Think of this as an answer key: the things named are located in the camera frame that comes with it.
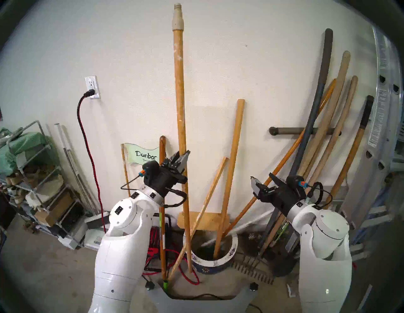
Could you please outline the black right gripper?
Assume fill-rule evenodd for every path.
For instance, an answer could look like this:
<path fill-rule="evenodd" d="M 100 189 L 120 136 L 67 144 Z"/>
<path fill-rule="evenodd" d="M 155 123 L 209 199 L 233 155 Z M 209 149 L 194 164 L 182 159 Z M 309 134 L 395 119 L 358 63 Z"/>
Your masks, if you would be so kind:
<path fill-rule="evenodd" d="M 305 199 L 305 189 L 302 186 L 290 188 L 284 181 L 270 172 L 269 177 L 277 187 L 268 188 L 257 178 L 251 176 L 250 182 L 253 195 L 262 203 L 270 203 L 286 218 L 290 210 L 301 200 Z"/>

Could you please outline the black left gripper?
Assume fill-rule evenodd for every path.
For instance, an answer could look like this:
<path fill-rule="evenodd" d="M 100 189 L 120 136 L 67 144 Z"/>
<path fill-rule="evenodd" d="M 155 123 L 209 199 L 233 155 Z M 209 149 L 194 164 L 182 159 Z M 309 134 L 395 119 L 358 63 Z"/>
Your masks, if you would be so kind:
<path fill-rule="evenodd" d="M 187 150 L 180 156 L 179 151 L 173 154 L 170 158 L 165 158 L 162 163 L 162 168 L 165 170 L 155 170 L 148 172 L 148 187 L 153 190 L 153 193 L 165 198 L 169 189 L 177 184 L 185 184 L 187 177 L 180 174 L 187 167 L 187 160 L 190 155 L 190 150 Z"/>

